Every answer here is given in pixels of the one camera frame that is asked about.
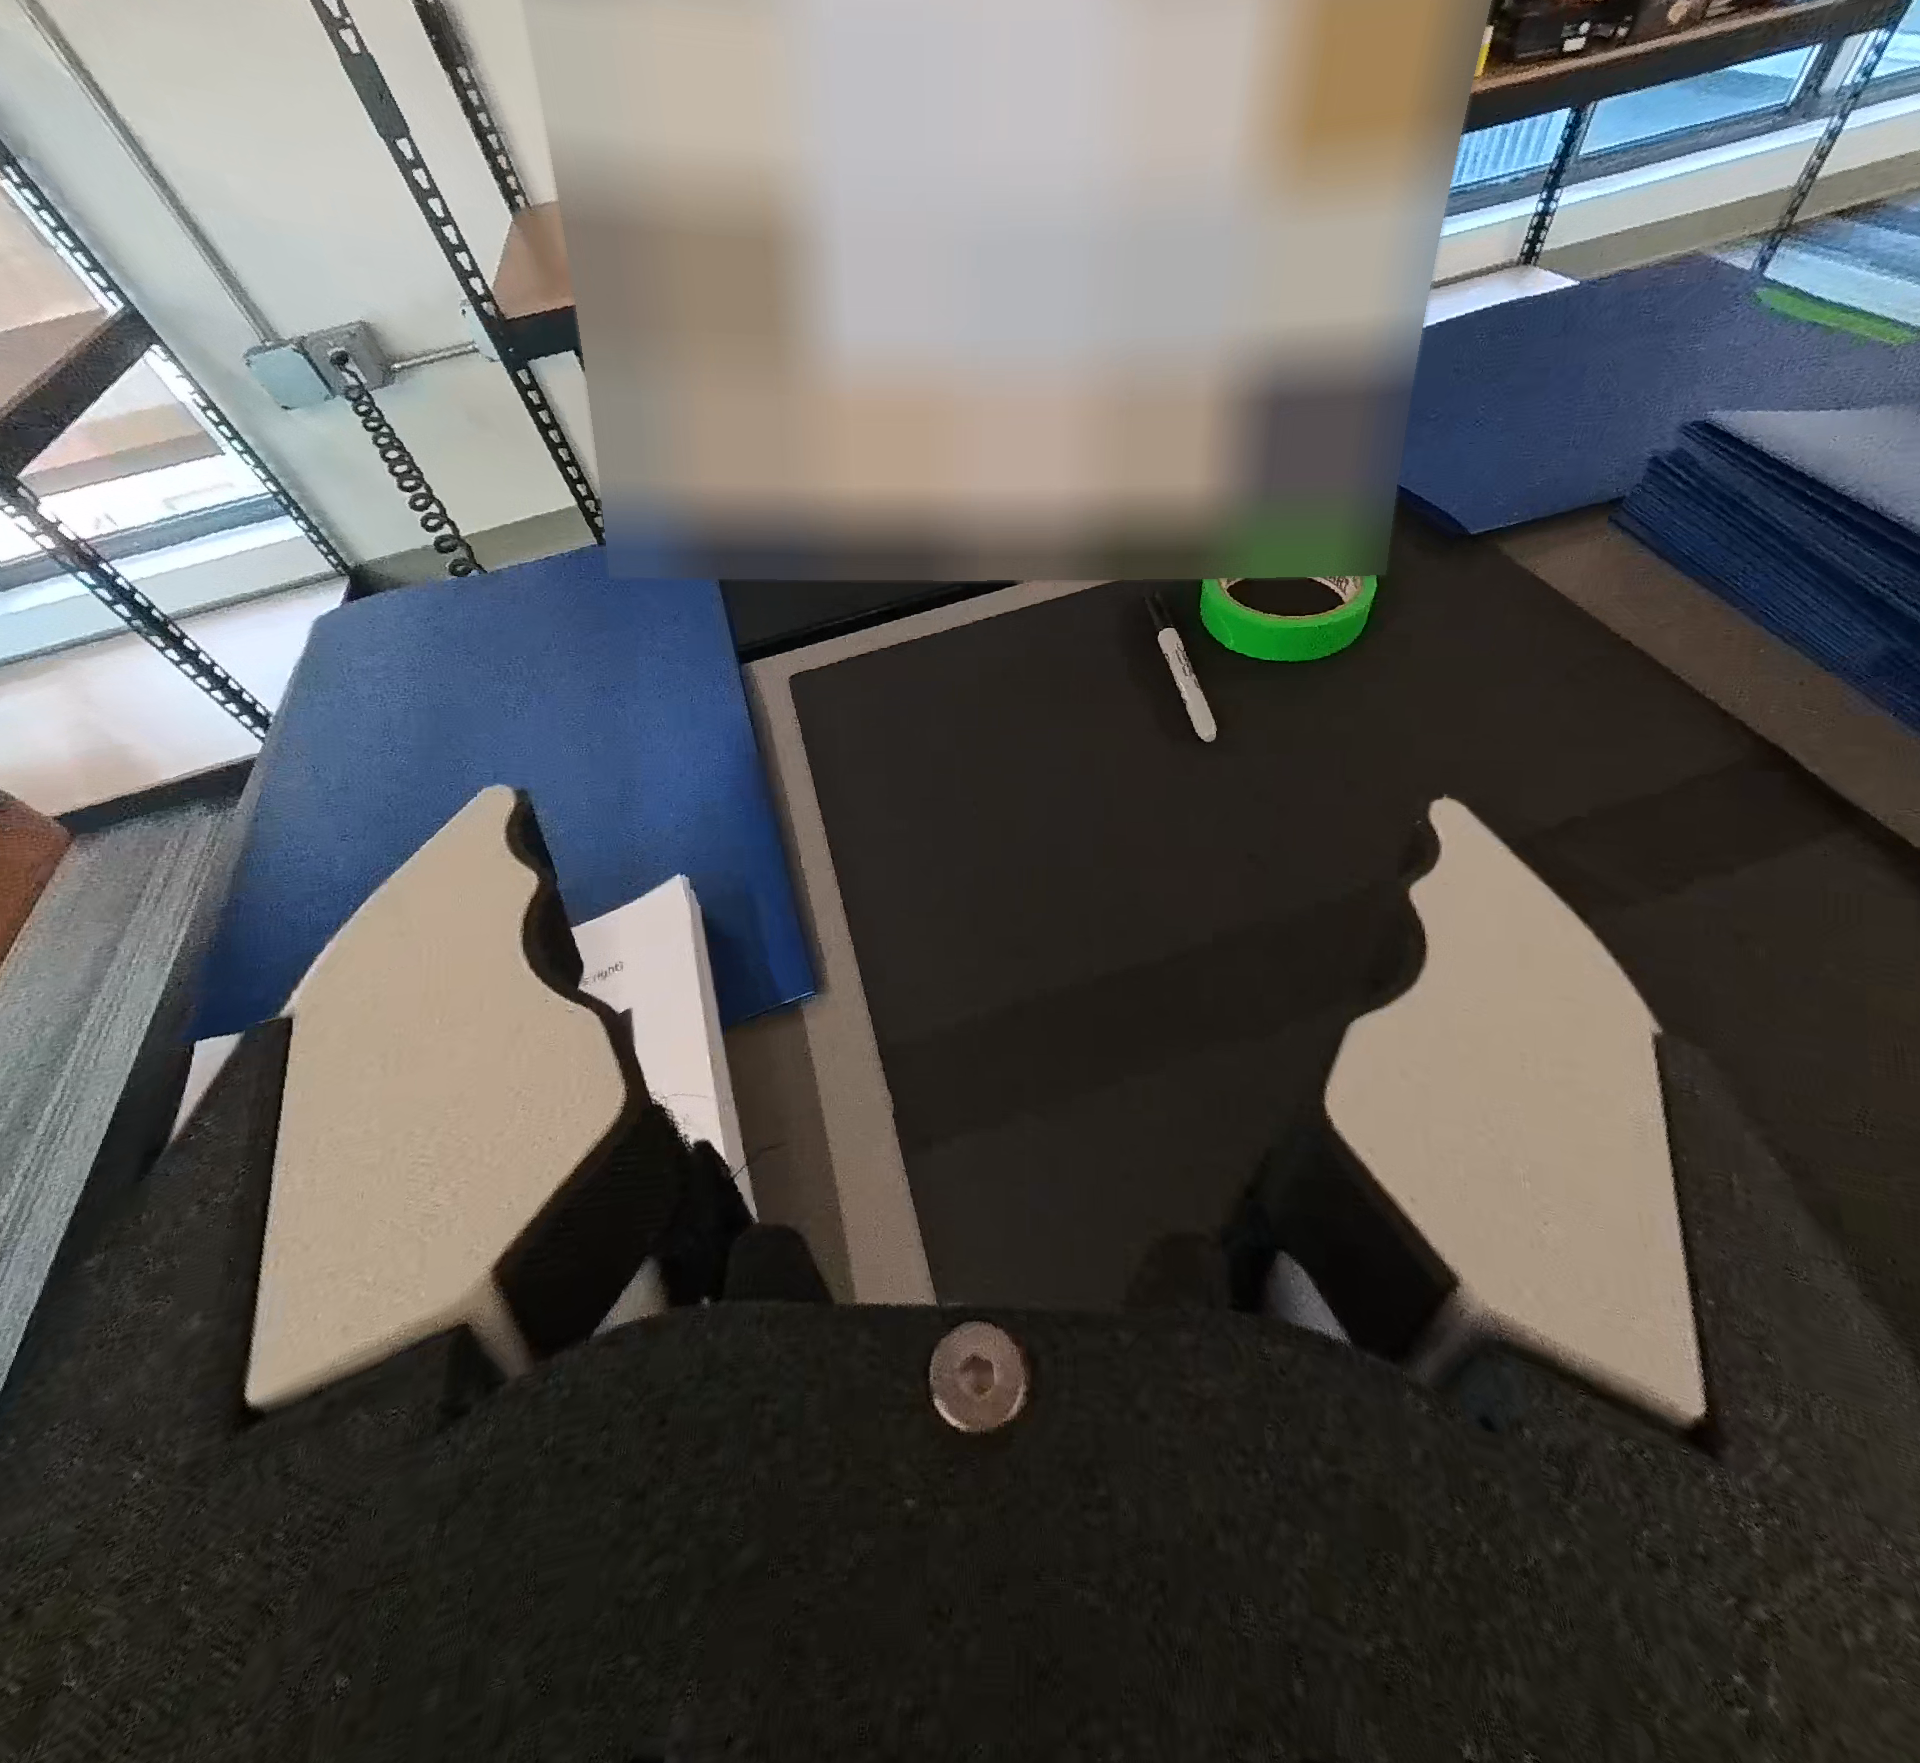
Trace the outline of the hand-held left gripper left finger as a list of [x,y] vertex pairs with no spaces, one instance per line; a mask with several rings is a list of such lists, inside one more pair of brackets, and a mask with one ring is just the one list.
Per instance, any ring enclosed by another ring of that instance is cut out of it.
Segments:
[[528,797],[474,796],[288,1015],[249,1408],[457,1332],[510,1378],[594,1336],[664,1222],[664,1113],[583,993]]

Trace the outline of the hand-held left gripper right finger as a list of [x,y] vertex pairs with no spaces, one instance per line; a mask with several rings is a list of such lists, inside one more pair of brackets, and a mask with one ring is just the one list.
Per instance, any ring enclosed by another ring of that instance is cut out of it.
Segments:
[[1428,1387],[1507,1347],[1673,1430],[1709,1412],[1661,1028],[1467,805],[1428,805],[1408,945],[1258,1175],[1258,1301]]

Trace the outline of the white paper stack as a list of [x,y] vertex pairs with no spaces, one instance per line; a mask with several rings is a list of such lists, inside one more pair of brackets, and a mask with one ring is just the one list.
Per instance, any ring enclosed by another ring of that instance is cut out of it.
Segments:
[[269,1240],[307,1225],[460,1221],[500,1236],[524,1229],[589,1155],[610,1143],[625,1103],[618,1048],[638,1060],[642,1098],[665,1109],[690,1146],[741,1163],[732,1077],[718,1026],[709,937],[680,876],[592,920],[578,1008],[534,981],[485,914],[493,963],[430,982],[419,1010],[374,1008],[344,965],[374,961],[376,987],[404,963],[440,963],[460,947],[401,934],[401,911],[436,913],[440,885],[381,888],[307,970],[309,1017],[288,1033],[279,1103]]

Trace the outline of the blue foam sheet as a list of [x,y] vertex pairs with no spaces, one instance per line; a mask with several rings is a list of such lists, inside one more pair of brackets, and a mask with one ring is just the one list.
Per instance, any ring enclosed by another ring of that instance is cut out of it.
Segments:
[[814,994],[718,586],[568,551],[313,623],[235,820],[186,1035],[275,1017],[349,914],[493,788],[532,804],[573,927],[694,885],[725,1029]]

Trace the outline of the green tape roll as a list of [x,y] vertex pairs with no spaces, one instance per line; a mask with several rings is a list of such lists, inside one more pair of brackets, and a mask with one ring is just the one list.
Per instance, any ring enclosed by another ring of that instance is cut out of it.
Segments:
[[1337,656],[1361,637],[1378,599],[1378,577],[1312,580],[1331,593],[1331,607],[1307,616],[1278,616],[1240,595],[1242,580],[1205,580],[1199,619],[1220,647],[1260,664],[1314,664]]

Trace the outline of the black marker pen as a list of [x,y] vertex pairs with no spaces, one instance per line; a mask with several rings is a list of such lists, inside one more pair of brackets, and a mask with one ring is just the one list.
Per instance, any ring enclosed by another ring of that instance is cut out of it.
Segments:
[[1199,673],[1194,670],[1194,664],[1188,656],[1188,644],[1178,622],[1173,619],[1170,605],[1157,591],[1149,591],[1144,599],[1144,607],[1154,626],[1154,637],[1159,656],[1179,695],[1194,737],[1200,743],[1216,743],[1218,727],[1213,713],[1213,702],[1199,679]]

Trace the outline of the stack of blue mats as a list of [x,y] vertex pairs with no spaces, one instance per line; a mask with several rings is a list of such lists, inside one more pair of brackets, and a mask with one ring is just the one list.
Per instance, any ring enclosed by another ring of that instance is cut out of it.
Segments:
[[1918,728],[1918,413],[1692,422],[1614,523],[1769,635]]

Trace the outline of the grey electrical box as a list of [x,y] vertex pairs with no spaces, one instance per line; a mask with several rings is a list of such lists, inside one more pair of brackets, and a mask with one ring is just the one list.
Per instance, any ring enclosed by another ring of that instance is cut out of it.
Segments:
[[392,384],[392,361],[371,326],[362,319],[253,346],[244,352],[244,368],[282,412],[344,398],[353,384],[368,390]]

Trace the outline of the blue carpet sheet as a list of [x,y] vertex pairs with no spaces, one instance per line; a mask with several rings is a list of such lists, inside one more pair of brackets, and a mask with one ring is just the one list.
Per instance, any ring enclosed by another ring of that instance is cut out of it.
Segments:
[[1620,502],[1725,412],[1916,406],[1918,352],[1762,312],[1748,271],[1685,258],[1426,327],[1399,506],[1485,537]]

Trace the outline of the green floor tape strip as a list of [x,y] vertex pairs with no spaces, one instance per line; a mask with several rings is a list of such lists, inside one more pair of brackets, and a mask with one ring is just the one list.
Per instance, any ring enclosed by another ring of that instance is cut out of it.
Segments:
[[1754,287],[1762,312],[1799,322],[1816,329],[1843,335],[1854,341],[1878,343],[1895,349],[1918,346],[1918,327],[1878,312],[1860,312],[1796,287],[1762,280]]

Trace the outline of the black perforated metal rack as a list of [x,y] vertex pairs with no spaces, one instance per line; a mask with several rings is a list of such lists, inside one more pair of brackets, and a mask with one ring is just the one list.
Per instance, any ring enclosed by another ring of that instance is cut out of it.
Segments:
[[[442,0],[412,3],[442,71],[456,90],[469,119],[469,129],[482,148],[508,213],[514,217],[526,215],[531,205],[526,203],[518,171],[493,119],[485,88],[451,17]],[[521,327],[508,322],[500,308],[493,280],[485,275],[482,262],[470,248],[469,237],[447,205],[397,98],[349,11],[349,3],[307,0],[307,4],[314,20],[320,22],[326,44],[335,53],[357,106],[369,119],[374,136],[406,180],[419,217],[434,235],[436,248],[460,285],[469,319],[479,329],[482,346],[493,352],[493,360],[514,386],[594,543],[604,545],[604,506],[589,479],[589,470],[564,430],[562,420],[552,409],[534,374],[534,358],[521,341]],[[44,441],[50,441],[77,422],[84,401],[81,396],[81,379],[89,371],[104,378],[110,374],[110,354],[126,352],[130,358],[140,358],[141,354],[156,352],[159,341],[121,283],[36,185],[11,143],[3,145],[3,166],[4,191],[21,205],[23,213],[36,223],[44,241],[60,253],[64,262],[81,273],[83,280],[93,287],[97,294],[110,300],[110,315],[97,334],[97,341],[83,352],[70,354],[50,376],[36,379],[25,399],[4,408],[4,517],[14,529],[21,529],[41,553],[55,561],[60,576],[81,583],[124,628],[154,647],[254,740],[263,740],[270,730],[272,713],[197,645],[173,618],[165,616],[144,589],[128,580],[94,543],[60,525],[23,480],[32,436],[41,434]],[[443,502],[430,490],[419,463],[386,412],[374,401],[374,392],[353,384],[349,386],[344,401],[355,422],[368,434],[374,455],[380,457],[390,479],[400,489],[409,512],[419,521],[421,534],[430,537],[431,551],[442,558],[445,574],[451,580],[479,576],[482,563],[467,534],[456,525]]]

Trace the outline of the black metal shelf rack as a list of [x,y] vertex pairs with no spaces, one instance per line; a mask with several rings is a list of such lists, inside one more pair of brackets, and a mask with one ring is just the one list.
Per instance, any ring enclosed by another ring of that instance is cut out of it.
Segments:
[[1812,0],[1471,88],[1433,280],[1761,241],[1916,185],[1916,0]]

